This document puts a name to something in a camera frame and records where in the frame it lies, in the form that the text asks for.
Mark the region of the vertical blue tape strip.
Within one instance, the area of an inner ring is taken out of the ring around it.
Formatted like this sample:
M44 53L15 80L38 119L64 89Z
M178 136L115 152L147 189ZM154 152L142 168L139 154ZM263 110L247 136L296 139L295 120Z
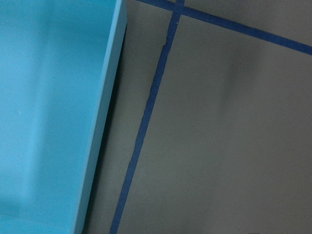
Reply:
M146 0L146 3L151 3L154 6L160 6L163 9L170 9L172 12L171 19L169 22L166 42L161 49L161 53L158 59L156 71L153 77L153 82L151 85L150 93L145 105L143 116L140 122L139 130L135 140L134 151L132 153L131 159L129 161L127 171L124 177L122 188L118 197L117 206L115 209L114 217L111 223L109 233L116 234L120 225L122 214L126 205L132 180L136 171L137 163L139 160L140 152L143 146L143 142L146 136L147 128L151 119L153 108L155 105L156 97L159 91L159 87L162 81L166 63L168 60L168 55L170 53L179 19L181 16L181 8L184 6L185 1L177 0L175 3L169 3L164 0L162 3L157 3L155 0Z

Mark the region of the light blue plastic bin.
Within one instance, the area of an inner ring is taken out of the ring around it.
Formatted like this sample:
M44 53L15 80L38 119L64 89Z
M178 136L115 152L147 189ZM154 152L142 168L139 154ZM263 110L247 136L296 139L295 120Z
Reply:
M1 1L1 233L82 232L126 24L123 0Z

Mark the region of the horizontal blue tape strip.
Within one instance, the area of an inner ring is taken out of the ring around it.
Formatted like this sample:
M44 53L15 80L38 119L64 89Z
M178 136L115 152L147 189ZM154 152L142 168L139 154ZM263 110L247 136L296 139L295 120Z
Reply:
M179 11L181 15L190 17L192 19L200 20L215 26L232 30L234 32L245 34L247 36L251 36L260 40L268 41L270 43L277 44L307 55L312 54L312 47L310 45L303 44L298 41L269 33L260 29L256 29L254 27L249 27L232 20L217 17L184 5L179 6L177 2L170 2L168 0L144 0L143 3L171 12Z

